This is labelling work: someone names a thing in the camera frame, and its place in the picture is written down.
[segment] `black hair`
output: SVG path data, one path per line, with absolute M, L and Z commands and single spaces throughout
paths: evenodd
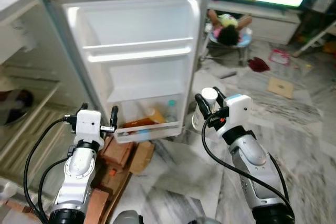
M 223 27 L 219 32 L 217 41 L 225 46 L 235 46 L 239 42 L 239 32 L 234 25 Z

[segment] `floor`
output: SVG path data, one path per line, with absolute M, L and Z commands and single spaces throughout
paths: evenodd
M 271 70 L 264 73 L 239 67 L 235 51 L 211 51 L 212 56 L 223 57 L 200 63 L 192 92 L 217 86 L 226 95 L 251 96 L 254 107 L 249 127 L 280 165 L 296 224 L 334 223 L 336 61 L 331 55 L 315 53 L 291 58 L 286 67 L 268 60 L 273 48 L 277 45 L 260 41 L 250 46 L 251 58 L 259 57 L 269 64 Z M 220 79 L 232 71 L 237 75 Z M 266 91 L 271 76 L 295 84 L 293 99 Z M 180 136 L 154 141 L 151 163 L 141 175 L 132 176 L 111 223 L 117 214 L 131 209 L 152 224 L 187 224 L 199 216 L 222 224 L 254 223 L 238 175 L 220 167 L 205 153 L 200 134 L 191 126 L 194 109 L 191 100 Z M 210 149 L 232 163 L 225 142 L 214 130 L 208 130 L 206 137 Z M 10 211 L 3 223 L 33 223 L 14 221 L 13 216 Z

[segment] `marble floor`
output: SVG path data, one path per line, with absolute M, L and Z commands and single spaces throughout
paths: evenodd
M 334 223 L 336 218 L 336 60 L 323 53 L 291 58 L 290 66 L 268 60 L 277 45 L 254 41 L 249 56 L 271 70 L 256 73 L 238 66 L 237 52 L 210 51 L 221 59 L 199 64 L 193 93 L 217 86 L 226 95 L 247 94 L 254 101 L 249 119 L 258 141 L 276 158 L 285 176 L 296 224 Z M 225 73 L 236 76 L 220 79 Z M 295 85 L 293 99 L 267 91 L 270 77 Z M 210 159 L 201 135 L 191 126 L 191 101 L 183 133 L 153 141 L 151 163 L 132 176 L 112 216 L 134 209 L 145 223 L 187 224 L 208 216 L 223 224 L 254 223 L 239 177 Z M 208 130 L 210 149 L 232 164 L 223 140 Z

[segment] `tv stand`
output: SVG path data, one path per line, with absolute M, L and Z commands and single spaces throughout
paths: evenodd
M 253 37 L 273 43 L 287 45 L 301 21 L 296 13 L 285 9 L 275 9 L 256 5 L 211 0 L 209 9 L 221 12 L 251 15 L 253 22 L 249 26 Z

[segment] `child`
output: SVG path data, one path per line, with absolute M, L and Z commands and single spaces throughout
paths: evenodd
M 237 21 L 230 14 L 217 16 L 214 10 L 208 11 L 208 18 L 214 28 L 214 37 L 219 43 L 225 46 L 237 45 L 239 42 L 239 32 L 252 22 L 250 16 L 245 16 Z

